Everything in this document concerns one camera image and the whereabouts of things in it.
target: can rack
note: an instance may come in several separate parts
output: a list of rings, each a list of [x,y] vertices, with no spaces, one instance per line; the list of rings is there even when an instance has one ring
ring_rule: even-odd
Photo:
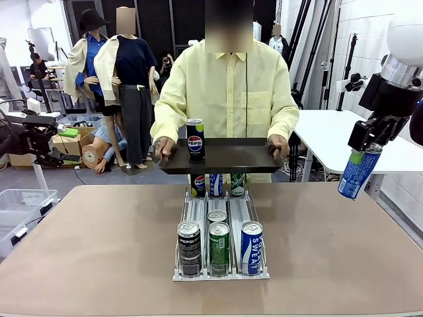
[[[209,257],[209,226],[207,214],[209,210],[220,209],[227,213],[229,233],[229,267],[228,275],[223,277],[212,276],[210,273]],[[231,279],[269,279],[266,263],[266,247],[262,241],[262,257],[260,273],[258,275],[245,275],[241,267],[241,227],[247,221],[258,221],[257,212],[250,191],[245,190],[244,196],[231,197],[225,192],[224,197],[210,197],[209,192],[203,198],[191,197],[188,188],[185,191],[184,203],[180,221],[193,220],[200,225],[202,267],[198,268],[198,276],[185,277],[179,263],[178,241],[176,240],[175,262],[173,281],[218,281]]]

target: blue shirt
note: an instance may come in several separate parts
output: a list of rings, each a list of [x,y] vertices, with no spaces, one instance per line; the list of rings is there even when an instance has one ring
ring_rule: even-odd
[[[120,81],[123,85],[148,87],[149,70],[157,66],[148,43],[141,38],[128,39],[121,35],[118,40],[115,67]]]
[[[94,57],[98,54],[98,51],[101,49],[101,47],[106,43],[105,38],[101,38],[100,41],[97,41],[97,39],[88,33],[87,36],[87,60],[85,62],[85,71],[87,72],[88,77],[91,76],[97,76],[95,73],[94,68]],[[84,85],[85,76],[82,73],[78,73],[78,76],[75,80],[75,83],[82,87]],[[92,92],[96,92],[100,96],[103,95],[103,92],[101,91],[100,85],[89,85]]]
[[[116,132],[116,137],[118,139],[119,151],[126,149],[126,147],[128,146],[128,142],[126,142],[126,140],[122,136],[122,133],[120,132],[120,129],[117,125],[114,126],[114,131]],[[100,128],[94,130],[93,135],[95,137],[99,137],[104,142],[112,144],[112,142],[110,141],[110,138],[108,137],[106,125],[102,125]],[[105,158],[107,161],[110,161],[110,159],[113,157],[113,154],[114,154],[114,149],[113,147],[110,147],[107,150],[106,154],[104,154],[103,158]]]

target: cardboard box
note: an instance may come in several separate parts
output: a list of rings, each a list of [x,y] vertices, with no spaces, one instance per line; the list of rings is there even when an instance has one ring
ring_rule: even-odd
[[[82,148],[85,145],[91,144],[94,141],[94,135],[91,132],[93,132],[96,128],[95,127],[73,127],[72,129],[79,130],[79,134],[78,134],[79,139],[70,140],[68,137],[61,138],[56,135],[53,137],[53,146],[55,146],[62,153],[66,154],[66,150],[67,150],[69,154],[81,156]],[[32,166],[32,161],[29,154],[25,154],[25,155],[10,154],[9,157],[10,157],[10,162],[12,166]],[[62,166],[66,167],[65,165],[75,166],[76,163],[64,164]]]

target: blue and white can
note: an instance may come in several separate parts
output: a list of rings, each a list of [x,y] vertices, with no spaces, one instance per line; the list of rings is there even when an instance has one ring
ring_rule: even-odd
[[[382,146],[372,143],[367,151],[352,151],[342,176],[338,192],[350,199],[356,199],[364,189],[377,161],[382,153]]]
[[[210,174],[210,195],[223,195],[223,174]]]
[[[262,258],[263,226],[247,221],[241,227],[241,268],[245,275],[260,274]]]

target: gray pants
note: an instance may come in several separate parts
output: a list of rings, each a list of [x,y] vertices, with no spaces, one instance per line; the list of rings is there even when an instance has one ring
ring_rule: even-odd
[[[119,99],[128,141],[128,163],[141,164],[148,154],[151,127],[151,96],[148,88],[120,85]]]

